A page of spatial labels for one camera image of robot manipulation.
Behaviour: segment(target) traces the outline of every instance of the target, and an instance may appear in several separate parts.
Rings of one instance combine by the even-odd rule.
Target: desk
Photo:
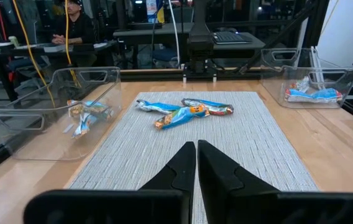
[[[122,83],[122,113],[142,91],[256,91],[300,159],[323,191],[353,192],[353,115],[338,110],[292,110],[278,105],[259,81],[213,83]],[[54,139],[48,141],[56,144]],[[17,161],[0,165],[0,223],[22,223],[22,211],[34,196],[66,187],[90,156],[78,162]]]
[[[187,50],[184,49],[186,49],[187,39],[189,38],[189,32],[192,27],[192,22],[183,23],[182,32],[181,23],[176,24],[182,62],[188,61]],[[119,38],[119,40],[124,41],[125,44],[151,44],[152,33],[152,30],[126,30],[116,31],[113,33],[113,36]],[[175,31],[172,23],[164,24],[161,29],[155,29],[154,34],[155,44],[175,43]],[[262,49],[265,46],[261,40],[248,32],[243,32],[241,35],[252,39],[252,43],[224,45],[214,44],[214,54],[212,55],[212,58],[251,58],[254,55],[255,50]]]
[[[114,42],[109,42],[107,45],[98,47],[94,51],[89,51],[89,52],[70,51],[70,56],[79,56],[79,55],[82,56],[82,55],[91,55],[91,54],[102,55],[109,66],[114,66],[113,57],[108,51],[108,48],[110,48],[112,45],[114,45]],[[43,56],[43,55],[48,57],[62,56],[66,58],[65,52],[46,53],[43,50],[32,49],[32,53],[34,56]],[[15,50],[11,50],[10,52],[0,52],[0,80],[2,82],[2,85],[4,86],[4,89],[10,101],[17,100],[17,93],[14,90],[14,85],[8,79],[8,71],[4,65],[7,65],[8,63],[7,57],[13,57],[13,56],[29,57],[29,51],[27,49],[25,50],[15,49]]]

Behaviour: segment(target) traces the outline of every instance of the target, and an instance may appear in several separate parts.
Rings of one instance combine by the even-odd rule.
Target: snack bar wrapper
[[[287,89],[285,100],[288,102],[336,103],[342,100],[342,94],[333,88],[319,90],[312,94],[306,94],[294,89]]]
[[[306,93],[309,90],[309,77],[304,77],[290,85],[290,88]]]
[[[68,105],[75,103],[79,103],[79,101],[67,101]],[[89,131],[89,127],[97,120],[109,121],[112,116],[112,110],[110,106],[88,100],[69,108],[69,116],[74,123],[78,124],[71,138],[78,139],[86,134]]]
[[[209,115],[204,105],[182,107],[172,114],[168,114],[155,122],[158,129],[172,128],[191,121],[194,117],[204,118]]]
[[[224,103],[216,103],[216,102],[207,101],[207,100],[197,100],[197,99],[184,98],[181,102],[185,106],[204,105],[205,107],[208,108],[209,113],[212,115],[233,114],[233,111],[234,111],[232,105],[226,105]]]
[[[181,106],[169,105],[165,103],[150,103],[145,100],[137,100],[138,104],[136,107],[143,111],[158,111],[162,114],[170,114],[176,110],[179,110]]]
[[[78,103],[76,100],[68,100],[67,105],[72,105]],[[97,118],[110,120],[112,111],[110,106],[106,106],[100,102],[93,102],[91,100],[83,101],[82,104],[78,104],[69,108],[69,116],[73,120],[79,119],[80,115],[83,113],[89,113]]]
[[[73,139],[78,139],[88,133],[89,127],[97,121],[97,118],[89,113],[80,115],[80,123],[75,132],[71,136]]]

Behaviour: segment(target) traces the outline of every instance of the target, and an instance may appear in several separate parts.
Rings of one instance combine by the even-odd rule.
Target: person
[[[68,0],[67,12],[69,19],[68,43],[72,44],[94,44],[94,25],[91,18],[81,11],[80,0]],[[66,16],[61,16],[55,24],[55,33],[52,35],[52,43],[57,45],[66,44]],[[68,65],[66,55],[63,57],[50,57],[51,66],[47,67],[46,74],[52,78],[55,70],[65,68]],[[77,67],[90,67],[96,61],[95,54],[72,56],[71,62]]]
[[[68,0],[69,44],[95,43],[94,26],[91,18],[81,12],[80,0]],[[52,43],[66,44],[66,17],[57,21]]]

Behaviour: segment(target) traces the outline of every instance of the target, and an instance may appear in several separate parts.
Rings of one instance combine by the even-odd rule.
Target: gray placemat
[[[197,144],[199,139],[205,139],[280,190],[318,190],[256,92],[152,92],[139,93],[136,100],[180,105],[182,98],[229,103],[234,107],[234,114],[195,118],[159,131],[154,122],[163,115],[140,111],[133,102],[70,188],[139,189],[185,142]],[[197,173],[193,203],[193,222],[206,223]]]

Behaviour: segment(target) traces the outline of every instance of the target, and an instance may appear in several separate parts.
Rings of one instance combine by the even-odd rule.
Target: wooden table
[[[283,108],[258,81],[224,81],[215,85],[188,83],[185,86],[182,82],[136,82],[122,83],[122,114],[142,91],[256,91],[318,187],[324,191],[353,192],[353,115],[343,109]],[[34,195],[67,186],[89,158],[79,162],[14,159],[3,162],[0,165],[0,223],[22,223],[24,207]]]

